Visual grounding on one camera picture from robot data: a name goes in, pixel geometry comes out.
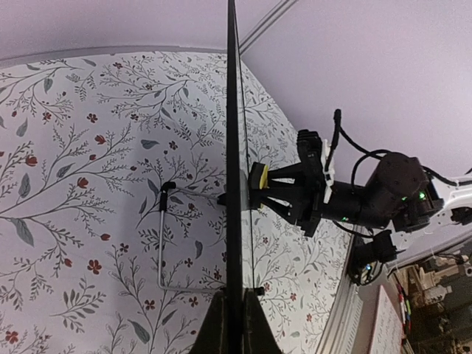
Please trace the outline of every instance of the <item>floral wallpaper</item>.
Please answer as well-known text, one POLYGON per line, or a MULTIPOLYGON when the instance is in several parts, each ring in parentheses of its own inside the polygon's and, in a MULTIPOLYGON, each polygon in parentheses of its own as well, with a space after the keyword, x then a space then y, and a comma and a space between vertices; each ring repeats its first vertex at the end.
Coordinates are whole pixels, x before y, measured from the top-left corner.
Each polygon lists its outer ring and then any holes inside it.
MULTIPOLYGON (((296 161, 296 131, 244 66, 248 154, 296 161)), ((45 60, 0 70, 0 352, 187 353, 226 279, 226 216, 161 185, 225 188, 226 58, 147 52, 45 60), (163 258, 158 258, 162 247, 163 258)), ((252 212, 245 286, 285 353, 314 353, 347 236, 322 223, 305 239, 252 212)))

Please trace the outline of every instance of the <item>black stand base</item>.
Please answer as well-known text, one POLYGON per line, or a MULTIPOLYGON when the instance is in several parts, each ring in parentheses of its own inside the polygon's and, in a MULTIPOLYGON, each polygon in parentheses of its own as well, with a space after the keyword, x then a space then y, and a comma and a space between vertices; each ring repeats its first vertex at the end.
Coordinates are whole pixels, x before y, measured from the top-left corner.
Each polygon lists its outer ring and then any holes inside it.
MULTIPOLYGON (((282 354, 275 342, 257 294, 259 289, 244 293, 243 352, 241 354, 282 354)), ((189 354, 227 354, 227 309, 224 291, 212 299, 200 332, 189 354)))

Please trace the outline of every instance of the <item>paper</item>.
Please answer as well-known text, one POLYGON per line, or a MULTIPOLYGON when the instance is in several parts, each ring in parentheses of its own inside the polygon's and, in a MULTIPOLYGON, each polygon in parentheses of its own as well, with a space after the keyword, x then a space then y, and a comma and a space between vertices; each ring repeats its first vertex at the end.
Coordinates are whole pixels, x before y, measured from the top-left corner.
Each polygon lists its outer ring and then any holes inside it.
POLYGON ((401 351, 403 325, 394 305, 381 285, 370 354, 396 354, 401 351))

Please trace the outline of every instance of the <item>yellow pad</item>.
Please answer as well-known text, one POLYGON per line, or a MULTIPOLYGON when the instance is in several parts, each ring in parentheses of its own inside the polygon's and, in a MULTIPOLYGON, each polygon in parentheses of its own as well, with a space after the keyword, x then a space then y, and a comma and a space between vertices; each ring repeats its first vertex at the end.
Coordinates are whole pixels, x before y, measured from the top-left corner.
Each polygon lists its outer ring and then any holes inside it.
POLYGON ((264 170, 262 174, 260 175, 260 180, 259 180, 259 189, 264 189, 268 188, 268 165, 264 165, 264 170))

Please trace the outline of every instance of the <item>lavender wall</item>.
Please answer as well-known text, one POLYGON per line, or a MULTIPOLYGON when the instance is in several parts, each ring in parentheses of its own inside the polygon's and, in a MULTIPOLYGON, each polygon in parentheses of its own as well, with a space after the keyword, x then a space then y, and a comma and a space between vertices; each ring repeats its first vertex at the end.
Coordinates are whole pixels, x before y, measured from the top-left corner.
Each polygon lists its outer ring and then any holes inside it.
MULTIPOLYGON (((245 35, 277 0, 238 0, 245 35)), ((101 46, 226 48, 226 1, 0 1, 0 60, 101 46)))
MULTIPOLYGON (((469 1, 300 1, 243 59, 296 128, 330 139, 342 108, 364 147, 460 176, 472 167, 471 38, 469 1)), ((337 178, 346 181, 358 157, 342 142, 337 178)), ((440 230, 402 256, 464 230, 440 230)))

